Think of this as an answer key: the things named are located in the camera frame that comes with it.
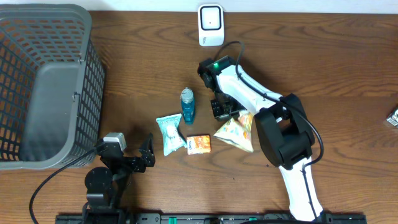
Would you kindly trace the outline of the small orange box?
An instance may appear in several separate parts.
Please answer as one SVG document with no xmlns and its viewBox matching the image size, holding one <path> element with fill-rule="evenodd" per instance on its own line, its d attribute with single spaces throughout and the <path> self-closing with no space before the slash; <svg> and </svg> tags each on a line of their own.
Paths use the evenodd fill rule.
<svg viewBox="0 0 398 224">
<path fill-rule="evenodd" d="M 187 137 L 187 154 L 206 154 L 211 152 L 210 135 L 199 135 Z"/>
</svg>

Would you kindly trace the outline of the small dark green box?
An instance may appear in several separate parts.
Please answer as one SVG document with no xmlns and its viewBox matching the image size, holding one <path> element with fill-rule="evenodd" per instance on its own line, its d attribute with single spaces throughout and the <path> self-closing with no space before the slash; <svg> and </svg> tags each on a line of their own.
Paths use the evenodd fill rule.
<svg viewBox="0 0 398 224">
<path fill-rule="evenodd" d="M 392 112 L 386 118 L 386 121 L 394 127 L 398 126 L 398 108 L 392 110 Z"/>
</svg>

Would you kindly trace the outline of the yellow snack bag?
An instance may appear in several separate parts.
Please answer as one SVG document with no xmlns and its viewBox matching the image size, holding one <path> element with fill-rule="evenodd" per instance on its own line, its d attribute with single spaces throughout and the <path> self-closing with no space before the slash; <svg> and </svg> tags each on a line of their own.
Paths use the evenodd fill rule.
<svg viewBox="0 0 398 224">
<path fill-rule="evenodd" d="M 239 112 L 237 119 L 231 118 L 225 122 L 214 137 L 246 152 L 254 152 L 252 146 L 252 127 L 253 115 L 248 110 Z"/>
</svg>

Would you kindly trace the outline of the light teal candy packet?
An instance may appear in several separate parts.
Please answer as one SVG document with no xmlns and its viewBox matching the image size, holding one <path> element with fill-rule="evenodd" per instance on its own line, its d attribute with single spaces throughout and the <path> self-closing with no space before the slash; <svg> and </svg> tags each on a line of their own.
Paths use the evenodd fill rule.
<svg viewBox="0 0 398 224">
<path fill-rule="evenodd" d="M 164 156 L 168 156 L 181 147 L 187 147 L 186 140 L 178 130 L 181 118 L 182 115 L 179 113 L 156 119 L 160 132 L 162 133 Z"/>
</svg>

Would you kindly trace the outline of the teal mouthwash bottle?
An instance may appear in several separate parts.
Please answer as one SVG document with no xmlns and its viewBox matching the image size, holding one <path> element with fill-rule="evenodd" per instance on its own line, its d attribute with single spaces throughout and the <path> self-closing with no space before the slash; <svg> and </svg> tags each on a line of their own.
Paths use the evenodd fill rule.
<svg viewBox="0 0 398 224">
<path fill-rule="evenodd" d="M 193 124 L 195 119 L 195 98 L 189 88 L 182 90 L 180 95 L 183 118 L 186 124 Z"/>
</svg>

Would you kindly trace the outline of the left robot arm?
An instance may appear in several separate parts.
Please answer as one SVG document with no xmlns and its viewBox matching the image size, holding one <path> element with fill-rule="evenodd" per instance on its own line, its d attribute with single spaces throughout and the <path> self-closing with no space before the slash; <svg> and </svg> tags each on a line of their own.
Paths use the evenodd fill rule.
<svg viewBox="0 0 398 224">
<path fill-rule="evenodd" d="M 130 176 L 155 165 L 153 134 L 139 147 L 140 156 L 125 156 L 125 148 L 123 133 L 109 133 L 93 147 L 104 166 L 90 170 L 85 177 L 87 203 L 83 206 L 83 223 L 131 222 L 128 212 L 119 204 Z"/>
</svg>

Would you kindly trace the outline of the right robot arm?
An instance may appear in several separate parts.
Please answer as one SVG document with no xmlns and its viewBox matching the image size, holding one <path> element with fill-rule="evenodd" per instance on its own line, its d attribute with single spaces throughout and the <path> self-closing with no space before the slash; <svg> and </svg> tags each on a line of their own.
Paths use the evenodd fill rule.
<svg viewBox="0 0 398 224">
<path fill-rule="evenodd" d="M 292 216 L 305 222 L 319 220 L 323 208 L 317 199 L 311 166 L 319 161 L 312 159 L 312 146 L 322 140 L 299 98 L 268 90 L 229 56 L 208 58 L 199 63 L 197 72 L 216 96 L 211 101 L 215 119 L 237 118 L 243 109 L 253 114 L 260 147 L 282 174 Z"/>
</svg>

